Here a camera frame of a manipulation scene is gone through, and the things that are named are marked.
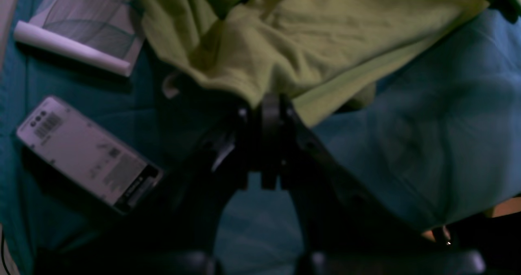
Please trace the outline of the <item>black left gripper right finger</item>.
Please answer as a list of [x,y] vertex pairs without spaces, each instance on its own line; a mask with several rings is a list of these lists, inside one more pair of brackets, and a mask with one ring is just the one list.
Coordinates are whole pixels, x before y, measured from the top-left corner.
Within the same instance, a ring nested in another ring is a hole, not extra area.
[[394,216],[303,125],[283,95],[260,105],[262,187],[287,190],[305,244],[297,275],[480,275],[475,250],[424,238]]

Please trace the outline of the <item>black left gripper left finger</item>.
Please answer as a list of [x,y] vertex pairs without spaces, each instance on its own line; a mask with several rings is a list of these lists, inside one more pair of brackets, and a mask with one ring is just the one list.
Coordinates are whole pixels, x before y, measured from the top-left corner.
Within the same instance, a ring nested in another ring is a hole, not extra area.
[[188,158],[91,242],[39,250],[38,275],[223,275],[213,255],[224,208],[247,185],[260,109],[239,106]]

